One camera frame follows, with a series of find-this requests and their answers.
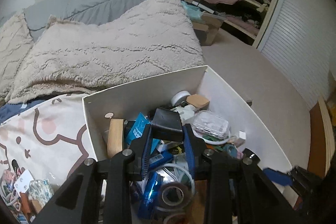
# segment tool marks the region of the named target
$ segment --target blue packaging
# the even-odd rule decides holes
[[[139,206],[138,217],[144,219],[152,218],[155,201],[162,184],[162,179],[163,177],[156,172],[151,172],[149,174],[145,191]]]
[[[132,140],[140,138],[147,124],[150,124],[150,121],[148,121],[142,113],[139,113],[133,127],[131,128],[130,132],[128,133],[125,139],[126,143],[131,144]],[[160,140],[153,139],[151,154],[153,153],[155,147],[158,145],[159,141]]]
[[[157,154],[154,157],[151,157],[149,159],[149,168],[148,171],[155,169],[156,167],[159,167],[166,162],[172,161],[173,160],[173,155],[168,151],[165,150],[160,154]]]
[[[181,0],[181,4],[183,8],[186,10],[188,17],[190,18],[191,21],[205,23],[205,21],[202,19],[203,13],[201,12],[201,9],[199,7],[188,4],[182,0]]]

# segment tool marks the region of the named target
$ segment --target clear plastic container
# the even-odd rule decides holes
[[[199,134],[206,134],[221,140],[230,137],[229,122],[209,110],[198,112],[192,126]]]

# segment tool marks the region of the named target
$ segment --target bed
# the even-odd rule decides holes
[[[181,0],[42,0],[0,37],[0,173],[55,189],[92,154],[83,96],[204,64]]]

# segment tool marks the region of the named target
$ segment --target fluffy beige blanket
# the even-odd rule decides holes
[[[51,16],[7,100],[26,102],[53,92],[92,93],[202,64],[199,41],[180,0],[146,0],[100,26]]]
[[[0,106],[5,104],[21,63],[33,45],[23,13],[13,15],[0,28]]]

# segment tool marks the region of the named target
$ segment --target white box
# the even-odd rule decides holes
[[[246,133],[246,142],[239,147],[249,148],[261,159],[261,169],[270,167],[287,172],[292,166],[260,118],[248,104],[213,69],[199,66],[165,73],[142,80],[118,85],[83,98],[87,129],[97,160],[107,158],[106,144],[102,134],[108,134],[110,120],[114,118],[135,120],[139,112],[165,105],[181,90],[197,93],[210,100],[209,110],[229,121],[231,134]]]

